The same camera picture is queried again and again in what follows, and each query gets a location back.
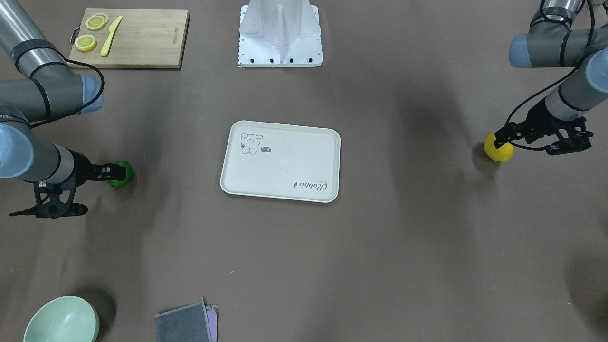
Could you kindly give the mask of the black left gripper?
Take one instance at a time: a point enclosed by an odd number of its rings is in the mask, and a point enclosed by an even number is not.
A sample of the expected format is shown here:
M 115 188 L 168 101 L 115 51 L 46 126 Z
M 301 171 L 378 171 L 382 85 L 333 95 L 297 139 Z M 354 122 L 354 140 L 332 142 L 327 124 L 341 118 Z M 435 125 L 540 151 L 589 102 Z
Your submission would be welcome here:
M 519 139 L 525 139 L 526 143 L 530 144 L 545 136 L 556 135 L 564 125 L 565 121 L 554 117 L 548 110 L 545 100 L 541 100 L 530 108 L 524 121 L 517 124 L 509 123 L 497 130 L 493 145 L 502 147 Z

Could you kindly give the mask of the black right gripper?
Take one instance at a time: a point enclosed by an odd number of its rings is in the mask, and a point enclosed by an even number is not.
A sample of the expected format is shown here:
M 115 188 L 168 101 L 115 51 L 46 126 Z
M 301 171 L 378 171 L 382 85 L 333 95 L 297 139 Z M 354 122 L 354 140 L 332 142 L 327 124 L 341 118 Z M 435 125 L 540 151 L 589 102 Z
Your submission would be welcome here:
M 79 187 L 87 181 L 125 181 L 127 168 L 118 164 L 93 164 L 84 154 L 69 150 L 74 165 L 66 180 L 67 187 Z

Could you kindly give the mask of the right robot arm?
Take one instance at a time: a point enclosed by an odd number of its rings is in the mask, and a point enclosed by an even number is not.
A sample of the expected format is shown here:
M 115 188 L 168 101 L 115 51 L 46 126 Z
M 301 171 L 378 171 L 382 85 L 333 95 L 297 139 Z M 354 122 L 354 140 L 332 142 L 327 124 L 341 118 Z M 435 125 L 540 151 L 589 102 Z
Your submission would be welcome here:
M 1 2 L 1 47 L 24 77 L 1 83 L 1 177 L 57 185 L 73 179 L 127 181 L 119 164 L 92 164 L 73 150 L 37 137 L 33 128 L 70 115 L 97 111 L 104 104 L 105 78 L 77 74 L 71 60 L 46 39 L 16 0 Z

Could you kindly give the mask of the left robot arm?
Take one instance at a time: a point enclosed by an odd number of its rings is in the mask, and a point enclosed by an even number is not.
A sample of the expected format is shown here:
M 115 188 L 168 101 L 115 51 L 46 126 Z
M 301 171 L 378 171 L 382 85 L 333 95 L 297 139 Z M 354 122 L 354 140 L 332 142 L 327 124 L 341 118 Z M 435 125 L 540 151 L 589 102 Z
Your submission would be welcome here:
M 607 99 L 607 27 L 572 30 L 580 0 L 544 0 L 528 33 L 510 46 L 510 63 L 519 68 L 570 67 L 571 72 L 548 87 L 548 94 L 530 108 L 525 121 L 510 120 L 495 132 L 490 145 L 499 149 L 524 139 L 526 148 L 546 136 L 557 141 L 542 148 L 550 155 L 591 147 L 593 133 L 584 114 Z

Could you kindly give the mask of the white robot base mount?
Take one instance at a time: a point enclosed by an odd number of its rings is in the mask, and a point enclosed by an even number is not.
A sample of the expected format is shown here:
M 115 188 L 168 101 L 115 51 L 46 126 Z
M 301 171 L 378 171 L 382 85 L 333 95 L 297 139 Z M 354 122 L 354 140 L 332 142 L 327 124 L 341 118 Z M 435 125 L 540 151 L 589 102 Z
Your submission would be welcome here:
M 308 0 L 251 0 L 240 8 L 241 68 L 320 67 L 319 9 Z

